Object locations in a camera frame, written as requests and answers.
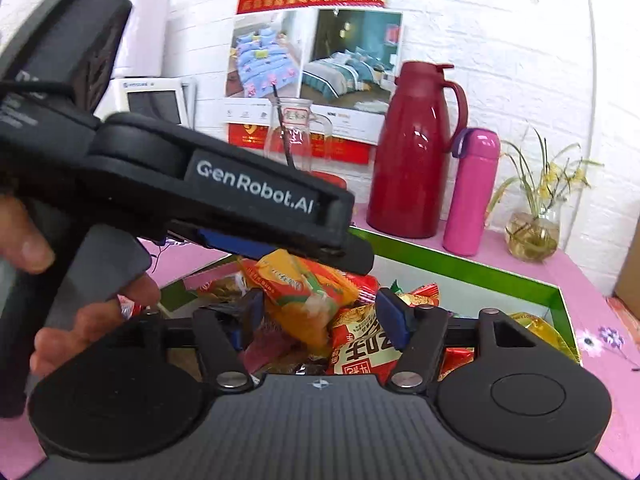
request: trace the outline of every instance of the bed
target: bed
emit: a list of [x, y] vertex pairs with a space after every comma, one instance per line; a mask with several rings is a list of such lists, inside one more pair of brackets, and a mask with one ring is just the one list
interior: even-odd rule
[[350, 92], [369, 90], [379, 83], [374, 67], [351, 55], [337, 52], [326, 59], [306, 63], [302, 71], [302, 84], [320, 92], [332, 101]]
[[300, 74], [270, 28], [236, 39], [236, 65], [244, 97], [264, 97], [273, 92], [273, 85], [280, 89], [296, 82]]

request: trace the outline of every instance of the pink water bottle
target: pink water bottle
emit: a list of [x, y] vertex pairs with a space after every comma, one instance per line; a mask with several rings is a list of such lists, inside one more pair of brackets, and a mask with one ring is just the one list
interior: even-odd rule
[[450, 253], [474, 256], [494, 190], [500, 139], [484, 128], [466, 128], [453, 139], [451, 153], [460, 164], [442, 245]]

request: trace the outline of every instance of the bedding poster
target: bedding poster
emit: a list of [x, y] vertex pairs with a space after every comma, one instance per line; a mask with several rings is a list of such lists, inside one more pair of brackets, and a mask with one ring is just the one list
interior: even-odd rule
[[275, 85], [281, 98], [310, 100], [334, 136], [375, 144], [399, 73], [401, 37], [402, 14], [371, 7], [239, 14], [225, 120], [269, 126]]

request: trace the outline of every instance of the black circular pad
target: black circular pad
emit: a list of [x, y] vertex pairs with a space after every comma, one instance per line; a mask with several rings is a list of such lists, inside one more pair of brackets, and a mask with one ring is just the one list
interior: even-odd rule
[[566, 399], [564, 388], [539, 374], [514, 374], [495, 381], [491, 396], [502, 409], [517, 415], [546, 415]]
[[196, 421], [201, 385], [138, 348], [82, 354], [41, 381], [31, 424], [51, 451], [85, 461], [130, 460], [177, 441]]
[[611, 400], [593, 375], [542, 342], [493, 348], [438, 387], [442, 418], [462, 439], [517, 460], [562, 460], [595, 450]]

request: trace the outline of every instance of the white appliance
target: white appliance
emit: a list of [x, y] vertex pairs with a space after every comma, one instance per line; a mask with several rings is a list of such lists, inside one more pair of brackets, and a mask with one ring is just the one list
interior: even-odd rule
[[133, 8], [120, 41], [111, 77], [159, 77], [169, 0], [129, 1]]
[[94, 115], [105, 120], [117, 112], [135, 112], [193, 129], [195, 104], [193, 77], [112, 79]]

